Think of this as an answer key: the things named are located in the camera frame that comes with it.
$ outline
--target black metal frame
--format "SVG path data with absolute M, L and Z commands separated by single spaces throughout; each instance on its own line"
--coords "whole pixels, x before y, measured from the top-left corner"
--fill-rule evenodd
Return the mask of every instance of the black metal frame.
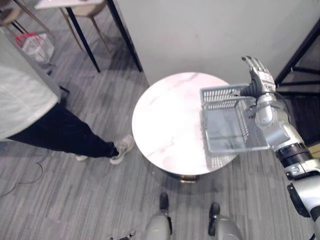
M 294 53 L 294 55 L 291 57 L 291 59 L 286 64 L 284 69 L 279 73 L 279 75 L 275 79 L 274 82 L 277 85 L 277 87 L 320 84 L 320 81 L 283 82 L 283 80 L 286 78 L 286 76 L 290 72 L 300 72 L 300 73 L 320 75 L 320 70 L 296 66 L 296 64 L 300 61 L 300 59 L 308 51 L 308 49 L 315 42 L 315 40 L 317 39 L 318 36 L 320 36 L 320 19 L 317 21 L 317 23 L 312 28 L 311 32 L 305 38 L 303 43 L 300 45 L 298 50 Z M 296 91 L 285 91 L 284 92 L 283 91 L 283 92 L 279 92 L 279 93 L 281 93 L 282 95 L 286 95 L 286 96 L 319 96 L 320 95 L 320 93 L 317 93 L 317 92 L 296 92 Z
M 118 13 L 118 11 L 116 9 L 114 1 L 113 0 L 105 0 L 105 1 L 107 2 L 107 5 L 108 5 L 108 7 L 110 9 L 110 12 L 111 12 L 111 15 L 113 17 L 113 20 L 114 20 L 115 24 L 117 25 L 117 27 L 118 27 L 118 29 L 119 29 L 119 31 L 120 31 L 120 33 L 121 33 L 121 35 L 122 35 L 122 37 L 123 37 L 123 39 L 125 41 L 125 44 L 126 44 L 128 50 L 130 52 L 131 57 L 133 58 L 133 61 L 134 61 L 135 65 L 136 65 L 136 67 L 138 68 L 139 72 L 142 72 L 142 68 L 140 66 L 139 59 L 138 59 L 138 57 L 137 57 L 137 55 L 135 53 L 135 50 L 134 50 L 133 45 L 131 44 L 131 41 L 130 41 L 128 35 L 127 35 L 126 29 L 125 29 L 125 27 L 124 27 L 124 25 L 123 25 L 123 23 L 122 23 L 122 21 L 120 19 L 120 16 L 119 16 L 119 13 Z M 67 11 L 67 13 L 68 13 L 73 25 L 74 25 L 75 30 L 77 31 L 77 33 L 78 33 L 78 35 L 79 35 L 79 37 L 80 37 L 80 39 L 82 41 L 82 43 L 84 45 L 84 48 L 85 48 L 86 52 L 88 53 L 93 65 L 95 66 L 95 68 L 98 71 L 98 73 L 100 73 L 99 66 L 98 66 L 98 64 L 96 62 L 96 59 L 95 59 L 95 57 L 94 57 L 94 55 L 93 55 L 93 53 L 92 53 L 92 51 L 91 51 L 91 49 L 90 49 L 90 47 L 89 47 L 89 45 L 87 43 L 87 40 L 86 40 L 86 38 L 85 38 L 85 36 L 84 36 L 84 34 L 83 34 L 79 24 L 78 24 L 78 21 L 77 21 L 75 15 L 74 15 L 74 12 L 72 11 L 71 7 L 66 7 L 65 9 L 66 9 L 66 11 Z
M 117 27 L 118 27 L 118 29 L 119 29 L 119 31 L 125 41 L 125 44 L 131 54 L 131 57 L 133 58 L 133 61 L 136 65 L 136 67 L 138 68 L 139 72 L 142 72 L 142 68 L 140 66 L 139 59 L 135 53 L 135 50 L 134 50 L 133 45 L 131 44 L 131 41 L 127 35 L 126 29 L 125 29 L 124 25 L 122 24 L 122 21 L 120 19 L 120 16 L 119 16 L 119 13 L 116 9 L 114 1 L 113 0 L 105 0 L 105 1 L 108 4 L 109 10 L 110 10 L 111 15 L 113 17 L 113 20 L 114 20 L 115 24 L 117 25 Z
M 83 43 L 84 48 L 85 48 L 86 52 L 88 53 L 93 65 L 95 66 L 95 69 L 98 71 L 98 73 L 100 73 L 99 66 L 98 66 L 98 64 L 96 62 L 96 59 L 95 59 L 95 57 L 94 57 L 94 55 L 93 55 L 93 53 L 92 53 L 92 51 L 91 51 L 91 49 L 90 49 L 90 47 L 89 47 L 89 45 L 87 43 L 87 40 L 86 40 L 86 38 L 85 38 L 85 36 L 84 36 L 80 26 L 79 26 L 79 23 L 78 23 L 75 15 L 74 15 L 74 12 L 72 11 L 71 7 L 66 7 L 65 9 L 69 14 L 69 17 L 70 17 L 70 19 L 71 19 L 71 21 L 72 21 L 72 23 L 73 23 L 73 25 L 75 27 L 75 30 L 79 34 L 81 42 Z

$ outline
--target table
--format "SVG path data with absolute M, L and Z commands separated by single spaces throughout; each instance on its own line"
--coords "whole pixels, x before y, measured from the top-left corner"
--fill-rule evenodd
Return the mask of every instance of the table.
M 213 172 L 235 155 L 210 157 L 201 128 L 200 89 L 228 85 L 204 73 L 168 76 L 148 88 L 132 116 L 132 133 L 142 154 L 160 169 L 179 176 Z
M 125 30 L 125 27 L 119 17 L 119 14 L 117 12 L 115 3 L 113 0 L 41 0 L 36 6 L 35 9 L 49 9 L 49 8 L 65 8 L 67 13 L 69 14 L 69 17 L 74 25 L 74 28 L 76 29 L 77 33 L 79 34 L 79 37 L 84 45 L 84 48 L 86 52 L 88 53 L 93 65 L 95 66 L 98 73 L 100 73 L 99 66 L 96 62 L 96 59 L 87 43 L 87 40 L 78 24 L 78 21 L 71 9 L 71 7 L 75 6 L 84 6 L 84 5 L 92 5 L 92 4 L 101 4 L 103 1 L 107 2 L 107 5 L 110 9 L 111 15 L 113 17 L 113 20 L 115 21 L 117 27 L 119 28 L 121 35 L 128 47 L 128 50 L 131 54 L 131 57 L 133 58 L 133 61 L 138 68 L 139 72 L 142 72 L 142 68 L 140 66 L 138 57 L 135 53 L 134 47 L 130 42 L 130 39 L 127 35 L 127 32 Z

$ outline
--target white marble table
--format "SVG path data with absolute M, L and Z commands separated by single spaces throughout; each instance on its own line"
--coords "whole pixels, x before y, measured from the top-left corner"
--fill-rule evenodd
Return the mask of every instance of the white marble table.
M 212 75 L 188 72 L 168 76 L 137 102 L 132 132 L 142 154 L 157 167 L 180 176 L 222 168 L 232 156 L 210 157 L 201 128 L 200 89 L 228 85 Z
M 41 0 L 35 9 L 64 8 L 101 4 L 104 0 Z

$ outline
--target black table leg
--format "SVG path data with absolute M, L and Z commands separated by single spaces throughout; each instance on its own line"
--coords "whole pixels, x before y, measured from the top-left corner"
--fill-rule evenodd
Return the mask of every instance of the black table leg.
M 91 49 L 90 49 L 90 47 L 89 47 L 89 45 L 87 43 L 87 40 L 86 40 L 84 34 L 81 31 L 81 28 L 80 28 L 80 26 L 78 24 L 78 21 L 77 21 L 75 15 L 74 15 L 74 12 L 72 11 L 71 7 L 66 7 L 65 9 L 69 14 L 69 17 L 70 17 L 70 19 L 71 19 L 76 31 L 78 32 L 79 37 L 80 37 L 80 39 L 81 39 L 81 41 L 82 41 L 82 43 L 83 43 L 83 45 L 85 47 L 86 52 L 88 53 L 93 65 L 95 66 L 95 68 L 98 71 L 98 73 L 100 73 L 100 69 L 99 69 L 98 64 L 96 62 L 96 59 L 95 59 L 93 53 L 91 52 Z
M 112 17 L 113 17 L 113 20 L 114 22 L 116 23 L 117 27 L 119 28 L 120 32 L 121 32 L 121 35 L 126 43 L 126 46 L 128 47 L 129 49 L 129 52 L 131 54 L 131 57 L 133 58 L 133 61 L 136 65 L 136 67 L 138 68 L 139 72 L 142 72 L 142 68 L 140 66 L 140 63 L 139 63 L 139 60 L 138 60 L 138 57 L 135 53 L 135 50 L 134 50 L 134 47 L 132 46 L 131 42 L 130 42 L 130 39 L 126 33 L 126 30 L 125 30 L 125 27 L 124 25 L 122 24 L 122 21 L 119 17 L 119 13 L 117 12 L 117 9 L 116 9 L 116 6 L 115 6 L 115 3 L 113 0 L 106 0 L 107 4 L 108 4 L 108 7 L 110 9 L 110 12 L 112 14 Z

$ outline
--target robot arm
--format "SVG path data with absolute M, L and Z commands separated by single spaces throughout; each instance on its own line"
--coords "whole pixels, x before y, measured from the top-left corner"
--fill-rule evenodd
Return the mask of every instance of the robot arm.
M 284 167 L 290 198 L 298 213 L 312 218 L 320 240 L 320 160 L 314 159 L 303 139 L 275 97 L 276 85 L 268 69 L 257 58 L 242 57 L 249 66 L 252 82 L 241 96 L 256 98 L 255 123 Z

